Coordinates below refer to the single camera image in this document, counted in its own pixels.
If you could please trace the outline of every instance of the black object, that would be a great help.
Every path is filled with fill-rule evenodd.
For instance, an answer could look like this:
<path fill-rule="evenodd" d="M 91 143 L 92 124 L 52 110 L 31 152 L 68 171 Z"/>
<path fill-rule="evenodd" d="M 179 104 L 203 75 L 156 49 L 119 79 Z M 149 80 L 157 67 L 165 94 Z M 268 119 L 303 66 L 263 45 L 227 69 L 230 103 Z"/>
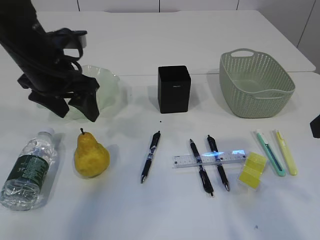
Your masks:
<path fill-rule="evenodd" d="M 310 122 L 312 135 L 315 139 L 320 139 L 320 115 Z"/>
<path fill-rule="evenodd" d="M 161 136 L 160 131 L 158 131 L 152 137 L 149 154 L 148 154 L 148 157 L 146 158 L 144 168 L 143 168 L 143 171 L 141 174 L 141 183 L 142 184 L 144 183 L 145 179 L 148 176 L 148 172 L 149 172 L 149 169 L 150 169 L 150 166 L 152 163 L 152 158 L 154 157 L 155 151 L 157 149 L 160 136 Z"/>
<path fill-rule="evenodd" d="M 158 102 L 162 114 L 188 111 L 191 78 L 186 66 L 158 68 Z"/>
<path fill-rule="evenodd" d="M 197 163 L 202 163 L 200 154 L 199 154 L 199 152 L 197 150 L 197 147 L 196 147 L 194 141 L 192 141 L 192 139 L 190 139 L 190 147 L 191 147 L 191 150 L 193 152 L 193 156 L 196 159 L 196 162 Z M 214 196 L 214 188 L 212 187 L 210 179 L 209 179 L 209 177 L 207 175 L 207 172 L 202 167 L 202 165 L 199 165 L 199 174 L 200 174 L 200 178 L 201 178 L 204 190 L 213 197 Z"/>
<path fill-rule="evenodd" d="M 24 72 L 18 83 L 31 89 L 29 100 L 61 118 L 69 111 L 69 104 L 94 122 L 99 116 L 96 101 L 99 84 L 95 78 L 82 75 L 77 62 L 83 55 L 79 38 L 85 34 L 86 31 L 68 28 L 45 32 L 30 0 L 0 3 L 0 44 Z M 75 47 L 79 57 L 65 55 L 67 46 Z"/>
<path fill-rule="evenodd" d="M 218 152 L 218 148 L 217 148 L 215 139 L 213 137 L 211 137 L 210 135 L 208 135 L 207 141 L 209 143 L 211 152 L 213 152 L 213 153 Z M 215 156 L 215 160 L 220 161 L 218 156 Z M 216 167 L 218 168 L 218 172 L 219 172 L 222 184 L 224 185 L 224 187 L 227 191 L 230 191 L 229 182 L 228 182 L 224 167 L 222 166 L 221 163 L 217 164 Z"/>

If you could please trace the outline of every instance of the pear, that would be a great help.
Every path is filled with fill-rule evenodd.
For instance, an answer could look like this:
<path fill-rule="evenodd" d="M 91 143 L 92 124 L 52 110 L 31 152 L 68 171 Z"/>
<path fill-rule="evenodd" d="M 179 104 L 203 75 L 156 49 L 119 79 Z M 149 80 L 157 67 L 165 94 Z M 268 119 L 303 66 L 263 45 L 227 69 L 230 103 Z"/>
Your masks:
<path fill-rule="evenodd" d="M 84 132 L 82 128 L 80 130 L 74 154 L 74 166 L 80 175 L 94 177 L 107 169 L 110 155 L 90 132 Z"/>

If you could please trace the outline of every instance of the transparent ruler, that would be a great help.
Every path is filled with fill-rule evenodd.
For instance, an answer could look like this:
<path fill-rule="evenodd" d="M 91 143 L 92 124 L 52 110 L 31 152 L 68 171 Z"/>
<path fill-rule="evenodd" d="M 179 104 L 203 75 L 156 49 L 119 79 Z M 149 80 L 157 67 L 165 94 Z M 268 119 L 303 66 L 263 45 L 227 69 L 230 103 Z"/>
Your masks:
<path fill-rule="evenodd" d="M 202 163 L 197 163 L 192 154 L 173 156 L 173 168 L 189 168 L 199 165 L 236 164 L 244 163 L 247 159 L 245 150 L 208 152 L 201 154 Z"/>

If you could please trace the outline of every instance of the yellow sticky notes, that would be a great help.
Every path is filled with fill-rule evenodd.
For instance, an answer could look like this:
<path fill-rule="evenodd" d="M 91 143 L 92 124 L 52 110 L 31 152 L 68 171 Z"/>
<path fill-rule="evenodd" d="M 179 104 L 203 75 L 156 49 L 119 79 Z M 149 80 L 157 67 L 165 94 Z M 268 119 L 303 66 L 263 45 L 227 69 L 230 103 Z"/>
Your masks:
<path fill-rule="evenodd" d="M 257 153 L 251 152 L 245 161 L 239 180 L 247 186 L 257 189 L 260 176 L 264 171 L 267 159 Z"/>

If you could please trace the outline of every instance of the woven basket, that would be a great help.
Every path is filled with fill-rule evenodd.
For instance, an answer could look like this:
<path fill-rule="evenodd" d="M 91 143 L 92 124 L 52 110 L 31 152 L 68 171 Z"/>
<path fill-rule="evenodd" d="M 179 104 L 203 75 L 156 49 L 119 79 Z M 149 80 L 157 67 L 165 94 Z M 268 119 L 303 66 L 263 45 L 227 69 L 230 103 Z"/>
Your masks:
<path fill-rule="evenodd" d="M 232 56 L 235 52 L 252 56 Z M 269 54 L 241 48 L 220 59 L 220 86 L 232 112 L 241 118 L 270 118 L 279 113 L 295 91 L 295 84 Z"/>

